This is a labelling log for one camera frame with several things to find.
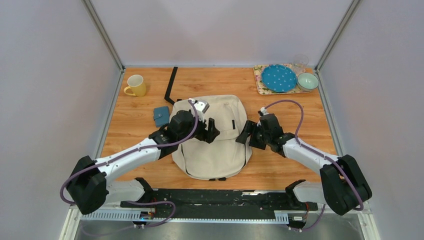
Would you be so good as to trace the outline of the beige canvas backpack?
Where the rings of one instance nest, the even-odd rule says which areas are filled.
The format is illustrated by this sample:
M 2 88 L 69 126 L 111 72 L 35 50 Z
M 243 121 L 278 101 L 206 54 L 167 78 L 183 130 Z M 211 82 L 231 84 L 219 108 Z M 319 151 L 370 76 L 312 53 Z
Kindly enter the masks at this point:
M 200 96 L 196 100 L 209 104 L 204 117 L 214 120 L 219 135 L 211 143 L 195 137 L 181 143 L 171 154 L 172 160 L 194 179 L 208 181 L 237 175 L 252 155 L 251 147 L 236 141 L 247 121 L 242 101 L 231 94 Z

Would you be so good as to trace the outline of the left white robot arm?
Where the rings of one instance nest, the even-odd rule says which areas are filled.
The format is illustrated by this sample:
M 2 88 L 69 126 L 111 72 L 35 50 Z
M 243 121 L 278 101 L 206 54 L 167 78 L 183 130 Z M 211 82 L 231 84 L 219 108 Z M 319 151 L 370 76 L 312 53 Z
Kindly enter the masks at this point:
M 180 110 L 169 123 L 132 147 L 103 158 L 91 159 L 88 155 L 80 158 L 59 195 L 63 202 L 76 205 L 82 214 L 90 214 L 107 202 L 134 201 L 142 208 L 148 207 L 153 194 L 139 181 L 119 184 L 117 190 L 115 180 L 170 155 L 192 138 L 210 144 L 220 133 L 213 118 L 202 120 L 196 110 Z

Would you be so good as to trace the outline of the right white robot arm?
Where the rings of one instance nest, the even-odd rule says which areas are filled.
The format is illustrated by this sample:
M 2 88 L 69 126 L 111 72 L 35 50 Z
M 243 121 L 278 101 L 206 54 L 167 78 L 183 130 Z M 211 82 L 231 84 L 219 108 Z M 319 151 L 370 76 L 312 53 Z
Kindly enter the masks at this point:
M 248 120 L 236 142 L 262 150 L 270 147 L 272 152 L 320 176 L 319 183 L 302 179 L 286 187 L 285 203 L 290 209 L 299 209 L 305 202 L 320 203 L 342 216 L 359 210 L 373 195 L 353 156 L 321 151 L 295 134 L 284 132 L 273 113 L 261 116 L 258 123 Z

